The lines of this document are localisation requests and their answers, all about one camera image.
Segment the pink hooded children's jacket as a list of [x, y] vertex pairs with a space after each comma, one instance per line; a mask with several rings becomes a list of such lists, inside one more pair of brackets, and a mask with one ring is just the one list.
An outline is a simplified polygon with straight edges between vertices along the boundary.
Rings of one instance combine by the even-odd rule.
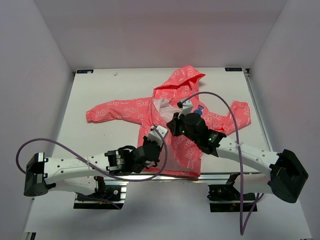
[[[123, 120], [139, 124], [138, 146], [143, 144], [152, 126], [163, 126], [177, 117], [176, 127], [185, 118], [178, 103], [188, 99], [192, 103], [191, 115], [202, 118], [206, 126], [226, 135], [251, 124], [251, 111], [247, 102], [233, 101], [227, 115], [211, 112], [202, 103], [197, 93], [199, 81], [205, 74], [190, 65], [184, 66], [172, 73], [170, 78], [153, 90], [151, 97], [112, 100], [94, 106], [85, 114], [88, 123], [102, 123], [112, 120]], [[182, 177], [199, 177], [203, 152], [185, 135], [187, 129], [181, 126], [182, 134], [173, 136], [169, 131], [165, 137], [168, 148], [167, 163], [164, 174]]]

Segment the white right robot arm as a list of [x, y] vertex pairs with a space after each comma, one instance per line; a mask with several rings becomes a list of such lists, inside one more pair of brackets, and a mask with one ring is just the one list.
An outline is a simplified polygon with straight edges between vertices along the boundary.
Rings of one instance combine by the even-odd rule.
[[227, 182], [209, 194], [212, 201], [232, 201], [243, 194], [273, 194], [287, 203], [295, 203], [309, 177], [307, 171], [290, 150], [266, 151], [246, 144], [239, 145], [224, 133], [207, 127], [197, 113], [175, 113], [167, 124], [173, 136], [185, 136], [207, 155], [242, 163], [257, 174], [230, 175]]

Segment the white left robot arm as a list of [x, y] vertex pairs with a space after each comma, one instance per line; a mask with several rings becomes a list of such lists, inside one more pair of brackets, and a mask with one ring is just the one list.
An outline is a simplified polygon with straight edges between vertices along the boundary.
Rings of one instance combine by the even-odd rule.
[[53, 158], [38, 152], [26, 165], [23, 194], [38, 197], [50, 191], [65, 191], [99, 200], [106, 193], [104, 177], [122, 180], [132, 173], [157, 167], [164, 143], [163, 137], [151, 132], [143, 137], [139, 147], [126, 145], [89, 157]]

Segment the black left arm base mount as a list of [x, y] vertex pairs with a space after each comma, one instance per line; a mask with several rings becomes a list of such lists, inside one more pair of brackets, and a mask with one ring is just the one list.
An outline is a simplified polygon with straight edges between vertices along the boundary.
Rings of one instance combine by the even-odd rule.
[[81, 210], [121, 210], [127, 193], [127, 183], [93, 177], [91, 194], [76, 194], [73, 208]]

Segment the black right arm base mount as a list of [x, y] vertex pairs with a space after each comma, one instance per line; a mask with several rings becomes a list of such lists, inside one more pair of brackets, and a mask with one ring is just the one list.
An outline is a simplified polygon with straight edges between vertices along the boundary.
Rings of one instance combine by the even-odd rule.
[[239, 176], [240, 173], [233, 173], [226, 183], [208, 185], [207, 198], [211, 213], [240, 212], [240, 190], [235, 188]]

